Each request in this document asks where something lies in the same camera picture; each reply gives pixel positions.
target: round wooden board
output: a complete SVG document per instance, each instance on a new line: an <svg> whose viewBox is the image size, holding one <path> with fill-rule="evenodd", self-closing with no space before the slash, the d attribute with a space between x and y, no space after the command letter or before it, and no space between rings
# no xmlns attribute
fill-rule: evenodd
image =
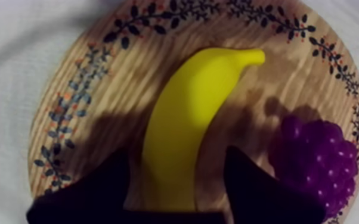
<svg viewBox="0 0 359 224"><path fill-rule="evenodd" d="M211 123L196 167L199 210L229 211L224 150L240 147L268 173L281 118L321 117L359 148L359 74L331 27L297 1L127 1L68 51L36 113L28 166L32 195L64 188L111 152L132 155L125 207L142 208L140 155L148 118L176 69L200 49L261 48ZM333 219L342 223L349 206Z"/></svg>

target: wood grain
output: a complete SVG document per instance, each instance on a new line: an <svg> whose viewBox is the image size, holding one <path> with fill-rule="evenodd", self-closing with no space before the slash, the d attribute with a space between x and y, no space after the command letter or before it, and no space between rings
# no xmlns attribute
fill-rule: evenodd
<svg viewBox="0 0 359 224"><path fill-rule="evenodd" d="M44 90L41 103L33 121L31 142L29 147L28 168L30 186L34 197L44 194L46 189L57 190L53 181L62 181L62 188L77 181L97 167L111 152L119 147L127 147L132 154L132 182L125 206L141 209L140 195L140 153L148 118L154 103L165 83L175 70L192 54L208 47L224 47L235 49L261 48L267 55L263 66L248 67L233 93L211 123L199 151L196 167L196 203L197 208L206 210L224 210L228 214L230 208L225 196L222 181L224 150L227 145L236 145L252 158L265 171L273 174L267 161L267 149L276 134L279 121L287 114L293 113L305 121L319 117L335 122L342 127L348 140L355 140L352 133L356 127L351 123L354 119L353 106L359 103L357 94L347 94L346 81L337 79L337 66L334 74L330 74L330 64L334 61L319 55L313 57L319 45L313 45L310 37L330 48L335 43L333 53L342 58L338 64L348 65L346 72L355 73L353 80L359 83L359 74L348 50L331 27L313 10L297 1L254 1L253 5L272 5L271 13L265 13L256 21L247 22L247 15L231 14L228 1L210 1L220 4L220 13L208 13L208 21L196 21L189 16L176 29L171 29L170 19L151 18L150 22L168 27L165 35L157 33L153 26L136 23L139 35L130 30L123 30L117 41L103 43L106 34L116 27L116 19L131 21L132 1L121 5L118 9L96 22L68 50L59 65L53 79ZM147 14L151 1L139 1L136 5L139 14ZM169 1L158 2L156 11L170 9ZM278 10L285 11L282 16ZM292 40L289 33L277 33L280 26L277 21L263 19L267 14L274 14L285 24L285 19L303 20L307 15L306 26L314 26L314 32L295 32ZM128 49L123 49L121 38L128 37ZM111 50L106 62L100 65L108 70L103 78L95 78L86 90L91 96L91 103L83 98L78 103L71 103L64 114L74 114L73 118L61 122L53 122L50 112L59 113L61 105L59 97L70 101L77 94L69 86L71 80L78 79L78 67L93 69L95 62L85 55L92 49L100 50L95 57L100 57L103 48ZM86 111L86 116L77 116L78 111ZM68 127L71 133L57 132L51 138L49 131L56 126ZM69 139L75 148L67 147L64 142ZM61 152L53 154L52 146L60 142ZM49 150L50 161L45 158L41 148ZM44 162L44 166L35 164L35 160ZM52 160L61 164L50 165ZM67 175L70 181L60 180L56 176ZM47 170L54 170L46 175ZM339 216L342 223L355 198Z"/></svg>

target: white cloth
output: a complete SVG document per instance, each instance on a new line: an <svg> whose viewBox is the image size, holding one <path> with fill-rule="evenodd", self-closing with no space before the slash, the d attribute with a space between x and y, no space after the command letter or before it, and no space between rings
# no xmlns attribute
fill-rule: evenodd
<svg viewBox="0 0 359 224"><path fill-rule="evenodd" d="M0 224L26 223L29 130L42 90L75 39L120 0L0 0ZM304 0L359 68L359 1ZM347 224L359 223L359 196Z"/></svg>

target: banana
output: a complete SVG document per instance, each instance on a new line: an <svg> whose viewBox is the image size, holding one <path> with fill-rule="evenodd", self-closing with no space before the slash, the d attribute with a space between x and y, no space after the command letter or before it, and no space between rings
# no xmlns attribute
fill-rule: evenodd
<svg viewBox="0 0 359 224"><path fill-rule="evenodd" d="M194 211L194 170L203 136L260 49L208 48L171 77L150 117L142 152L144 205L151 211Z"/></svg>

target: grape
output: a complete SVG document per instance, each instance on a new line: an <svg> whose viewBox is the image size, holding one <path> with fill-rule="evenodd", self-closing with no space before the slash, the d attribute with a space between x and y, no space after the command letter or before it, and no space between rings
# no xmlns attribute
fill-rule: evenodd
<svg viewBox="0 0 359 224"><path fill-rule="evenodd" d="M295 116L284 118L281 135L268 155L276 178L315 198L326 218L335 216L355 191L356 146L344 140L337 124L322 120L302 124Z"/></svg>
<svg viewBox="0 0 359 224"><path fill-rule="evenodd" d="M285 140L294 140L302 130L302 123L296 116L288 116L281 123L281 132Z"/></svg>

